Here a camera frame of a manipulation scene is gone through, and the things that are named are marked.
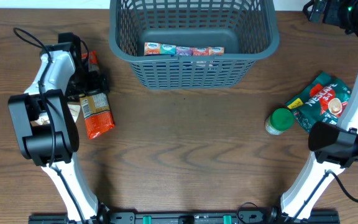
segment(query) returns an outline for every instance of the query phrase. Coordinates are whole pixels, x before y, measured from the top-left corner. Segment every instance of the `basket rim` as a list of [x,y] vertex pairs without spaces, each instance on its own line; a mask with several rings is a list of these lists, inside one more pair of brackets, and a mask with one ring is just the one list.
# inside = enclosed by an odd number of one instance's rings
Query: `basket rim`
[[274,9],[273,0],[265,1],[267,10],[267,19],[272,36],[270,45],[262,52],[256,54],[223,54],[212,56],[180,56],[180,55],[158,55],[158,56],[132,56],[121,50],[117,44],[117,4],[120,0],[110,1],[110,28],[109,28],[109,46],[112,52],[121,60],[134,63],[153,63],[153,62],[199,62],[205,60],[260,60],[271,56],[278,48],[280,43],[280,33],[277,27],[277,17]]

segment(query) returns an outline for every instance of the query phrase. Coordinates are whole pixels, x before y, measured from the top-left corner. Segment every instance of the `snack package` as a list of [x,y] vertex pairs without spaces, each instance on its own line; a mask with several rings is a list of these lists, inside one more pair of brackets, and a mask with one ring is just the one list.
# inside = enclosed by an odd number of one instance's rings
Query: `snack package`
[[106,94],[81,97],[80,102],[89,139],[94,139],[114,127]]
[[176,48],[177,47],[175,45],[162,44],[160,49],[160,54],[175,55]]
[[193,50],[191,47],[177,47],[177,55],[192,56]]
[[286,103],[300,126],[310,132],[317,121],[336,124],[352,90],[340,79],[321,73],[312,84]]
[[159,55],[161,54],[161,44],[145,42],[144,43],[144,55]]
[[209,47],[209,55],[222,55],[224,47]]
[[193,47],[193,56],[208,56],[209,47]]

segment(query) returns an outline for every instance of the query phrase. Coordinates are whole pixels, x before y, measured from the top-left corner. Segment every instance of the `yellow label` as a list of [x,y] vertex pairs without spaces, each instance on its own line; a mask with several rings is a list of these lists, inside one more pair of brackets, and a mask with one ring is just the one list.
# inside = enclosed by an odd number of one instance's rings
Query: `yellow label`
[[288,105],[288,108],[293,109],[293,108],[297,108],[302,105],[303,105],[303,102],[301,101],[301,99],[298,98],[294,102],[292,102],[290,105]]

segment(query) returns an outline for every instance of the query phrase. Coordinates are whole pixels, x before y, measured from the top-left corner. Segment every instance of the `plastic basket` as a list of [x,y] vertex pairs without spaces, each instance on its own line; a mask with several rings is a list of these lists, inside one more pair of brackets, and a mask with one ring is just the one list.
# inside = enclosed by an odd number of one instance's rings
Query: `plastic basket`
[[[272,0],[111,0],[111,50],[154,90],[230,87],[279,43]],[[144,43],[224,47],[221,56],[144,56]]]

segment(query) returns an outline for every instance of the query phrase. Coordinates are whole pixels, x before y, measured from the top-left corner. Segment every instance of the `wood grain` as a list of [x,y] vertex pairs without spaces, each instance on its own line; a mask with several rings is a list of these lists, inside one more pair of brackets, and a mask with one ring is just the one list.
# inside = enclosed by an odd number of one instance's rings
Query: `wood grain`
[[[39,69],[39,49],[12,33],[19,26],[46,44],[72,31],[98,51],[111,81],[116,127],[86,137],[80,115],[78,152],[96,195],[112,208],[140,212],[234,210],[242,202],[275,203],[308,156],[308,135],[294,125],[281,136],[264,130],[276,107],[324,70],[353,86],[358,39],[337,27],[278,12],[281,42],[230,89],[149,91],[109,49],[109,11],[0,9],[0,223],[25,223],[33,212],[65,212],[52,181],[18,149],[7,108]],[[358,164],[340,176],[358,197]],[[316,204],[358,223],[358,204],[332,183]]]

